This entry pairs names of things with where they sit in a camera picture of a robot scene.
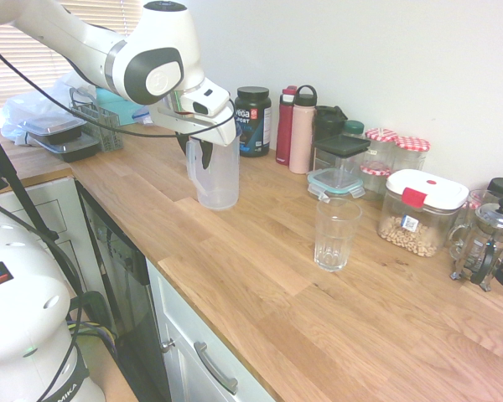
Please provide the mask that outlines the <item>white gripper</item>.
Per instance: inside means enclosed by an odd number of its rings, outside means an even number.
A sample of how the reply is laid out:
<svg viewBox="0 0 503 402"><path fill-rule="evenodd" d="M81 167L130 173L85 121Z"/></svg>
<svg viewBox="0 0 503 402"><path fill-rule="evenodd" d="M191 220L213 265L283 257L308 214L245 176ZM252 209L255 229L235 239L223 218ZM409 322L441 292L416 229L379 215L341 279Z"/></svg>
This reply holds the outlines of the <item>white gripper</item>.
<svg viewBox="0 0 503 402"><path fill-rule="evenodd" d="M165 107L162 102L150 105L148 111L156 126L175 131L176 139L183 153L186 153L189 135L200 141L202 168L207 170L212 158L214 145L226 147L236 138L236 122L233 109L226 103L214 116L200 114L178 114Z"/></svg>

